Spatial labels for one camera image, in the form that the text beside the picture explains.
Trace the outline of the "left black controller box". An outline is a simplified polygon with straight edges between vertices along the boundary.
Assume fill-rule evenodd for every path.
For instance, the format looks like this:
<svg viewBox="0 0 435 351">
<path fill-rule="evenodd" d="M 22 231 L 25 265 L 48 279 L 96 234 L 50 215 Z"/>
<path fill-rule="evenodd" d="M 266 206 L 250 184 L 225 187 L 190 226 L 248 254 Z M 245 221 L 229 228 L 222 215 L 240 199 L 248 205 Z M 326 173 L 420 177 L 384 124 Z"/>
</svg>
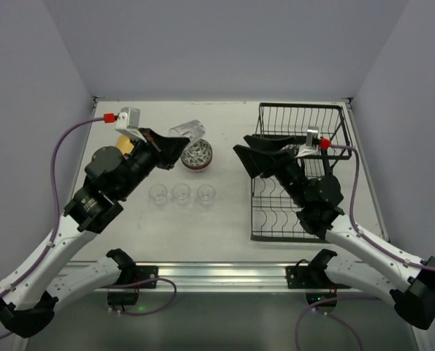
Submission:
<svg viewBox="0 0 435 351">
<path fill-rule="evenodd" d="M 109 292 L 107 294 L 107 304 L 111 309 L 120 308 L 125 310 L 126 306 L 134 306 L 138 301 L 138 292 Z"/>
</svg>

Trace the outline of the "clear glass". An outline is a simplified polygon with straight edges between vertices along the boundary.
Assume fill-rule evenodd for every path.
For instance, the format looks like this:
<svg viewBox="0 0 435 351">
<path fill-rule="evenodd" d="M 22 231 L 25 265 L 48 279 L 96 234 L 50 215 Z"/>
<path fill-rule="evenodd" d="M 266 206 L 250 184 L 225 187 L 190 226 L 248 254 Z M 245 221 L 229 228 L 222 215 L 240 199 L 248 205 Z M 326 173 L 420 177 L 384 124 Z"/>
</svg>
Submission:
<svg viewBox="0 0 435 351">
<path fill-rule="evenodd" d="M 176 184 L 172 188 L 172 201 L 179 208 L 188 208 L 191 203 L 191 193 L 188 184 Z"/>
<path fill-rule="evenodd" d="M 197 188 L 196 191 L 196 201 L 197 204 L 205 209 L 210 209 L 216 199 L 216 190 L 213 186 L 209 184 L 203 184 Z"/>
<path fill-rule="evenodd" d="M 163 184 L 153 185 L 148 190 L 149 200 L 157 207 L 164 207 L 168 203 L 167 187 Z"/>
<path fill-rule="evenodd" d="M 205 135 L 205 127 L 199 120 L 187 121 L 169 129 L 170 137 L 186 137 L 192 145 Z"/>
</svg>

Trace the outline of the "green leaf bowl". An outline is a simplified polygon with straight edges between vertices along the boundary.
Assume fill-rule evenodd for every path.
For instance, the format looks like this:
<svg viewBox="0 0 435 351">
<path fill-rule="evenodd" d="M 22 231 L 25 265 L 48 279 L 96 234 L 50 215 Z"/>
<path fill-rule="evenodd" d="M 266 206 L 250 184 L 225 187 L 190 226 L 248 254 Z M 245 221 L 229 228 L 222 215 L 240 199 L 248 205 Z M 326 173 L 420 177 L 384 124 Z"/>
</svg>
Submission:
<svg viewBox="0 0 435 351">
<path fill-rule="evenodd" d="M 204 165 L 210 164 L 213 160 L 213 149 L 211 144 L 204 139 L 188 147 L 181 155 L 182 164 Z"/>
</svg>

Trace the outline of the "yellow plate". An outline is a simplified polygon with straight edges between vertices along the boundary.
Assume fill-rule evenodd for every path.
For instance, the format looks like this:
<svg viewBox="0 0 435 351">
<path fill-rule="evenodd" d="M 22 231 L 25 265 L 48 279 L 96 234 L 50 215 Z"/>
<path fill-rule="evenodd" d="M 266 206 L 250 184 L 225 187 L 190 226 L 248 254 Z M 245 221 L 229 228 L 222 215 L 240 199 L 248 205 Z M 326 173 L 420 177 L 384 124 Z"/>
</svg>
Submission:
<svg viewBox="0 0 435 351">
<path fill-rule="evenodd" d="M 130 155 L 134 147 L 134 143 L 125 135 L 120 135 L 116 141 L 116 148 L 123 156 Z"/>
</svg>

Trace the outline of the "black controller box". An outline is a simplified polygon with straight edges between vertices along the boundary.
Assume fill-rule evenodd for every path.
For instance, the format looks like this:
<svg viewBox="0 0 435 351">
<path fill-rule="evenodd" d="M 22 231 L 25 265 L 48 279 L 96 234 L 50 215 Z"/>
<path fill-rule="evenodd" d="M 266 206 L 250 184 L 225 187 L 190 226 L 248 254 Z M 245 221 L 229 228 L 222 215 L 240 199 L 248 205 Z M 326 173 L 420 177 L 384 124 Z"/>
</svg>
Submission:
<svg viewBox="0 0 435 351">
<path fill-rule="evenodd" d="M 111 309 L 120 308 L 125 310 L 126 306 L 134 306 L 138 301 L 138 292 L 109 292 L 107 294 L 107 304 Z"/>
<path fill-rule="evenodd" d="M 334 308 L 337 305 L 335 298 L 337 295 L 334 292 L 307 292 L 305 294 L 308 304 L 322 302 L 318 308 Z"/>
</svg>

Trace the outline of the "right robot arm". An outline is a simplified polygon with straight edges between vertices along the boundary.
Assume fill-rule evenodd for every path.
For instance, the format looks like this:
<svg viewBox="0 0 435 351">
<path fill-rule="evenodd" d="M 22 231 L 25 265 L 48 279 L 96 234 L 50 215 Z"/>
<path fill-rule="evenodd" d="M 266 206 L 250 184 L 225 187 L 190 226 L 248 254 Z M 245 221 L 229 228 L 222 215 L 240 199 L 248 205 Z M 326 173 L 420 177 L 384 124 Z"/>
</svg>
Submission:
<svg viewBox="0 0 435 351">
<path fill-rule="evenodd" d="M 299 210 L 301 227 L 360 259 L 357 264 L 324 249 L 310 262 L 312 279 L 361 290 L 393 306 L 410 325 L 427 330 L 435 319 L 435 257 L 424 260 L 399 249 L 360 226 L 354 209 L 344 212 L 341 185 L 333 174 L 308 178 L 301 160 L 308 146 L 290 149 L 291 137 L 245 136 L 236 145 L 250 178 L 274 177 Z"/>
</svg>

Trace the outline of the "right black controller box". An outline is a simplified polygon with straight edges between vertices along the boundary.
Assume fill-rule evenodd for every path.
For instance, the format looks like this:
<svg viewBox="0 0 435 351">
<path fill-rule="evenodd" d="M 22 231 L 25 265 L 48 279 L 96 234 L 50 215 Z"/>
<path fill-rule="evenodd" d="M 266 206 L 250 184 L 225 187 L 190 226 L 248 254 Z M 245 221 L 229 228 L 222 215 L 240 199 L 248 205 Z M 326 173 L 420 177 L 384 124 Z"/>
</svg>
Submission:
<svg viewBox="0 0 435 351">
<path fill-rule="evenodd" d="M 307 292 L 305 294 L 308 304 L 322 302 L 318 308 L 334 308 L 337 305 L 335 298 L 337 295 L 334 292 Z"/>
</svg>

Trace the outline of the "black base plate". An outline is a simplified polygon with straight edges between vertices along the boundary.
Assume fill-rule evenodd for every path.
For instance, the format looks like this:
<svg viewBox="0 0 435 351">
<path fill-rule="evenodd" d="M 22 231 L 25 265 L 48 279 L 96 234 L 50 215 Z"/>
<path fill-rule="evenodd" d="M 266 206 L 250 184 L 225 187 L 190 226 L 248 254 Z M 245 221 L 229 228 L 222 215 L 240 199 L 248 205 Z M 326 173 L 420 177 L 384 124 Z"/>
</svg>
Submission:
<svg viewBox="0 0 435 351">
<path fill-rule="evenodd" d="M 127 271 L 125 284 L 142 282 L 148 279 L 155 279 L 158 276 L 159 267 L 156 265 L 136 265 Z"/>
<path fill-rule="evenodd" d="M 285 279 L 289 289 L 350 289 L 350 286 L 335 284 L 329 280 L 321 263 L 311 262 L 306 259 L 286 266 Z"/>
</svg>

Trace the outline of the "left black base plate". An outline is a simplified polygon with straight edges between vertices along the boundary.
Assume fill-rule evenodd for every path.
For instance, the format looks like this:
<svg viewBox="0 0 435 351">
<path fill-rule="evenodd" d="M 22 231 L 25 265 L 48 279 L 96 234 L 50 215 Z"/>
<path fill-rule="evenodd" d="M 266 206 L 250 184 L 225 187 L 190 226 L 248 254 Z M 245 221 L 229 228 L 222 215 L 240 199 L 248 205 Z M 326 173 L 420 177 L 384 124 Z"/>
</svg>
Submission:
<svg viewBox="0 0 435 351">
<path fill-rule="evenodd" d="M 155 279 L 158 276 L 159 267 L 156 265 L 136 265 L 127 271 L 125 284 L 142 282 L 148 279 Z"/>
</svg>

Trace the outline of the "aluminium mounting rail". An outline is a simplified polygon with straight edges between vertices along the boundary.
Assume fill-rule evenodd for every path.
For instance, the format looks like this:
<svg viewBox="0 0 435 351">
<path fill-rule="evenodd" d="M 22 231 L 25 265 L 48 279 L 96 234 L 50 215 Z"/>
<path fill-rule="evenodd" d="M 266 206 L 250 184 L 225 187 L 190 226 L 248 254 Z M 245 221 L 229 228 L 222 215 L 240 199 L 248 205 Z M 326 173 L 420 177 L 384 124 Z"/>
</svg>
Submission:
<svg viewBox="0 0 435 351">
<path fill-rule="evenodd" d="M 141 272 L 174 282 L 180 293 L 297 293 L 287 269 L 295 263 L 137 263 Z"/>
</svg>

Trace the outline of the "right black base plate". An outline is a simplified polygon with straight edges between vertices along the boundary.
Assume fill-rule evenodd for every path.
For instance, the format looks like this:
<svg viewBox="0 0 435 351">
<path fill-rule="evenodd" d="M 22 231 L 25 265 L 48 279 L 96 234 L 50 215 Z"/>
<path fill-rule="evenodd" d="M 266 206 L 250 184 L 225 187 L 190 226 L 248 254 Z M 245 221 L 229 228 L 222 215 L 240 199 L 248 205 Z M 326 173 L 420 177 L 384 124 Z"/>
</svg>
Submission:
<svg viewBox="0 0 435 351">
<path fill-rule="evenodd" d="M 311 262 L 306 259 L 286 266 L 285 279 L 289 289 L 350 289 L 350 286 L 335 284 L 329 280 L 321 263 Z"/>
</svg>

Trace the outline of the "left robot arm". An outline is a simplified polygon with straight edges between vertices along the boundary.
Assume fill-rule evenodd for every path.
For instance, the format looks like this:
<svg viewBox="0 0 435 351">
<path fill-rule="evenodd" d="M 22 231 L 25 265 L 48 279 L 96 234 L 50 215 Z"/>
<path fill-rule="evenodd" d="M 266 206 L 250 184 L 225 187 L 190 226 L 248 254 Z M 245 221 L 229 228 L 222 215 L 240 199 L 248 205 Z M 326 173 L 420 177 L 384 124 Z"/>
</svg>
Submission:
<svg viewBox="0 0 435 351">
<path fill-rule="evenodd" d="M 63 267 L 123 210 L 122 203 L 151 173 L 169 170 L 190 139 L 164 137 L 149 128 L 129 154 L 115 146 L 99 148 L 85 167 L 85 181 L 64 207 L 54 228 L 35 251 L 0 281 L 0 322 L 30 338 L 44 329 L 68 303 L 101 287 L 131 287 L 134 260 L 121 249 L 64 278 Z"/>
</svg>

